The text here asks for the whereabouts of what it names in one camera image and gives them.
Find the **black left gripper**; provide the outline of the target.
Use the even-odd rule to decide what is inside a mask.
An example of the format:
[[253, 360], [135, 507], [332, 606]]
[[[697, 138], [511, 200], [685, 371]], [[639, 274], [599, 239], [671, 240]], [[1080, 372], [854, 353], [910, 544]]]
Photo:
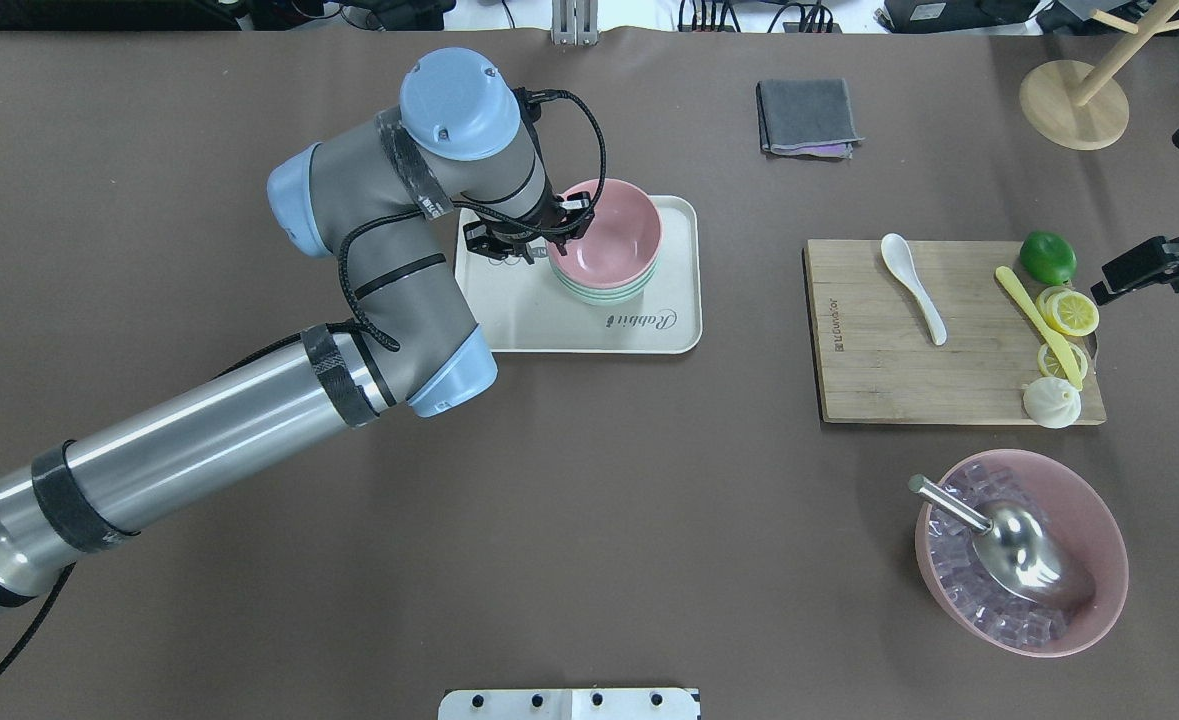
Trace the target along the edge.
[[533, 263], [531, 243], [545, 242], [551, 263], [569, 263], [569, 242], [580, 240], [594, 219], [593, 197], [581, 191], [567, 196], [548, 193], [529, 214], [513, 219], [494, 206], [462, 202], [479, 219], [465, 225], [466, 250], [494, 260], [521, 258]]

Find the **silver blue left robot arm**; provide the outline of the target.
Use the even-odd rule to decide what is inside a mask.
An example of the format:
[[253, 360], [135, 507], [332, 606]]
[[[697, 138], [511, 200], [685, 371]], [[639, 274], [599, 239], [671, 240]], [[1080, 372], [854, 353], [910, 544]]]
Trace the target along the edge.
[[350, 322], [312, 325], [245, 363], [0, 475], [0, 612], [154, 521], [393, 407], [434, 416], [487, 391], [498, 364], [432, 233], [466, 209], [467, 250], [531, 260], [584, 236], [598, 192], [558, 196], [534, 124], [560, 88], [511, 88], [473, 49], [406, 74], [400, 101], [274, 169], [294, 245], [337, 263]]

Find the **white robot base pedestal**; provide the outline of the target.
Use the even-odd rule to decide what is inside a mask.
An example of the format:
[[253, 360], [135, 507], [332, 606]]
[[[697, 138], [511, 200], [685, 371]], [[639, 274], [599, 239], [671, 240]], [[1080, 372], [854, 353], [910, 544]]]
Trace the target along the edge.
[[439, 719], [700, 719], [697, 689], [680, 687], [457, 689]]

